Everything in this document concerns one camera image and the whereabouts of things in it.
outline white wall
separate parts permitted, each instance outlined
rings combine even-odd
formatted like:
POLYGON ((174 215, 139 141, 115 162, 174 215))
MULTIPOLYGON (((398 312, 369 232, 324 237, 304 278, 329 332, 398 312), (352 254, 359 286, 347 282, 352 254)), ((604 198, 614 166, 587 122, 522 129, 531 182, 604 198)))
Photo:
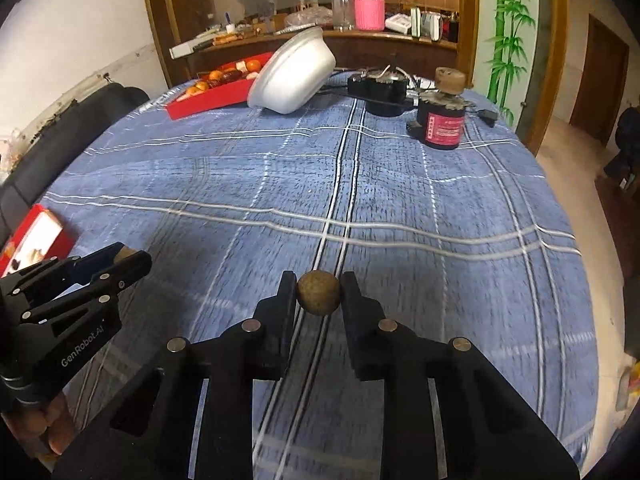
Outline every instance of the white wall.
MULTIPOLYGON (((629 106, 636 106, 640 94, 640 45, 612 0, 569 0, 569 33, 567 38, 564 72, 560 82, 554 115, 569 122, 578 96, 589 35, 589 14, 607 25, 629 46, 629 66, 620 113, 629 106)), ((611 136, 607 149, 618 149, 611 136)))
POLYGON ((150 97, 166 89, 144 0, 22 0, 0 28, 0 139, 33 130, 78 85, 98 88, 109 68, 150 97))

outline tiled floor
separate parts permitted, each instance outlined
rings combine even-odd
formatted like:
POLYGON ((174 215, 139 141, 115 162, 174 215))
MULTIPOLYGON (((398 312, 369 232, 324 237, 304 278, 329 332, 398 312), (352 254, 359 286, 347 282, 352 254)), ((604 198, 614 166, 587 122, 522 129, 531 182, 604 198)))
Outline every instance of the tiled floor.
POLYGON ((593 303, 600 381, 593 439, 585 474, 603 455, 623 419, 616 412, 620 376, 631 358, 623 351, 622 271, 607 220, 594 186, 611 154, 592 137, 552 118, 537 160, 564 207, 582 252, 593 303))

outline brown ball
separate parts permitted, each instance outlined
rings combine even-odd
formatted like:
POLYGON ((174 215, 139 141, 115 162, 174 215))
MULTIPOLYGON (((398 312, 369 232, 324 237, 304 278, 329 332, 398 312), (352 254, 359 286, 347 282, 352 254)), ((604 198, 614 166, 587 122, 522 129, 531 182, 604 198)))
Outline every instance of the brown ball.
POLYGON ((328 316, 340 305, 340 282, 330 272, 310 270, 298 280, 298 303, 310 314, 328 316))
POLYGON ((436 69, 436 88, 445 94, 460 95, 465 91, 466 74, 441 66, 436 69))

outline bamboo painting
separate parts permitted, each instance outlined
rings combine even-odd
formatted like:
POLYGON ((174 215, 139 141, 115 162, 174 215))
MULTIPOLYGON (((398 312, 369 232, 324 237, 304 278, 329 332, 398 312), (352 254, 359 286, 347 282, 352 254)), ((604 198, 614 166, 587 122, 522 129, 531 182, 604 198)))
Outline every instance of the bamboo painting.
POLYGON ((487 97, 500 107, 503 118, 513 125, 513 112, 505 106, 507 95, 515 79, 529 70, 529 60, 518 36, 521 27, 534 27, 526 3, 529 0, 497 0, 495 7, 494 57, 488 61, 492 67, 487 97))

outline wooden shelf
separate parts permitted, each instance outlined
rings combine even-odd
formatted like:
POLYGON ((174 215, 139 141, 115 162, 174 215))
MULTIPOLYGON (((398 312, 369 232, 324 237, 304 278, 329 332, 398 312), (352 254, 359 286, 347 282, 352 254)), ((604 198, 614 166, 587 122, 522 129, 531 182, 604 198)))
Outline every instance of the wooden shelf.
MULTIPOLYGON (((222 45, 213 45, 197 52, 191 54, 194 56, 198 53, 203 52, 215 52, 218 50, 224 50, 226 48, 233 48, 243 45, 249 45, 254 43, 266 43, 273 40, 289 40, 293 38, 297 33, 290 32, 289 34, 278 34, 274 36, 273 34, 263 34, 261 36, 253 36, 250 38, 246 38, 245 40, 232 41, 231 43, 226 43, 222 45)), ((347 30, 345 32, 340 32, 339 30, 324 30, 322 35, 325 38, 353 38, 359 40, 384 40, 384 41, 400 41, 404 44, 420 44, 420 45, 430 45, 437 46, 440 48, 445 48, 447 50, 457 50, 458 46, 456 43, 451 43, 450 41, 441 40, 441 41, 431 41, 428 38, 412 38, 411 36, 406 36, 404 34, 396 34, 394 32, 371 32, 367 30, 347 30)))
MULTIPOLYGON (((196 77, 199 72, 208 72, 237 59, 275 52, 293 36, 295 33, 253 36, 210 46, 187 56, 186 60, 192 77, 196 77)), ((335 56, 336 65, 344 68, 383 67, 395 58, 396 63, 405 70, 433 79, 437 67, 456 67, 457 47, 449 41, 433 42, 427 38, 412 38, 393 32, 362 30, 325 30, 323 37, 335 56)))

